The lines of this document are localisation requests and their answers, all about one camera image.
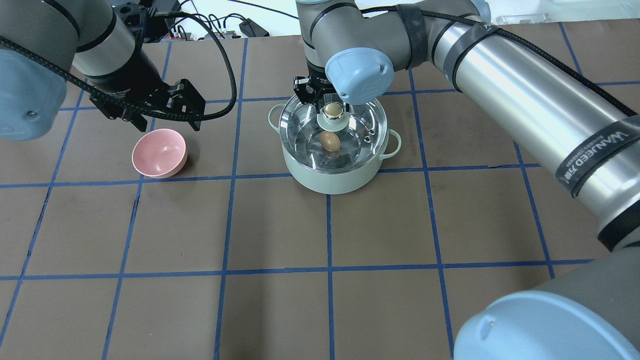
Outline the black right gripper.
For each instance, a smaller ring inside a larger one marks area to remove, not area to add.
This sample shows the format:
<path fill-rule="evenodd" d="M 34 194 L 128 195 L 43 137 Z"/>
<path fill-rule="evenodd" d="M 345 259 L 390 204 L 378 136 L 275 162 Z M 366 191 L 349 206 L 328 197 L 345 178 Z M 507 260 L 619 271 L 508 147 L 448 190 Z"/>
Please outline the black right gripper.
<path fill-rule="evenodd" d="M 319 111 L 319 103 L 341 101 L 334 85 L 330 82 L 325 68 L 306 60 L 308 77 L 294 76 L 293 90 L 302 105 L 309 105 Z M 347 102 L 342 103 L 342 117 L 351 115 L 352 106 Z"/>

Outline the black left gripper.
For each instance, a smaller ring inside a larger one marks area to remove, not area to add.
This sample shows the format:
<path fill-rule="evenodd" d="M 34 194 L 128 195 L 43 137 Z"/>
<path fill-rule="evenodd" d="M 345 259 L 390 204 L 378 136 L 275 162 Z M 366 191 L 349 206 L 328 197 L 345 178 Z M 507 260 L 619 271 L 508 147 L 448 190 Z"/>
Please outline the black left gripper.
<path fill-rule="evenodd" d="M 203 116 L 206 101 L 188 79 L 181 79 L 170 86 L 162 81 L 158 69 L 143 50 L 135 50 L 130 59 L 118 70 L 99 76 L 88 76 L 89 82 L 106 94 L 144 107 L 164 107 L 184 116 Z M 111 120 L 120 119 L 145 133 L 148 122 L 139 113 L 116 104 L 106 103 L 102 113 Z"/>

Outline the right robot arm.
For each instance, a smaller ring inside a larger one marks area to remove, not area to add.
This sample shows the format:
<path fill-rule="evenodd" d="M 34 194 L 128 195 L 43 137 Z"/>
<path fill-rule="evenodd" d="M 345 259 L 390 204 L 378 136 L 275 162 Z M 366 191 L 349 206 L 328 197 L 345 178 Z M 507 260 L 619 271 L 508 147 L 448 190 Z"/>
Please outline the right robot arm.
<path fill-rule="evenodd" d="M 521 37 L 483 0 L 423 0 L 366 18 L 353 0 L 298 0 L 311 94 L 350 105 L 427 61 L 598 220 L 609 255 L 503 296 L 460 328 L 455 360 L 639 358 L 639 115 Z"/>

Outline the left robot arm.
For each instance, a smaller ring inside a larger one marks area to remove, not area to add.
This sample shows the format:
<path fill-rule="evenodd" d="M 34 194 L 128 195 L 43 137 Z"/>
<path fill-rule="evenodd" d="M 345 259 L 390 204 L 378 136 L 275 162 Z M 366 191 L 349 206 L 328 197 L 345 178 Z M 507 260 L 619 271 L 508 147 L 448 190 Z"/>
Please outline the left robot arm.
<path fill-rule="evenodd" d="M 147 117 L 198 131 L 205 100 L 186 79 L 167 84 L 143 50 L 178 9 L 143 0 L 3 0 L 1 137 L 32 141 L 53 127 L 67 86 L 83 89 L 108 119 L 140 132 Z"/>

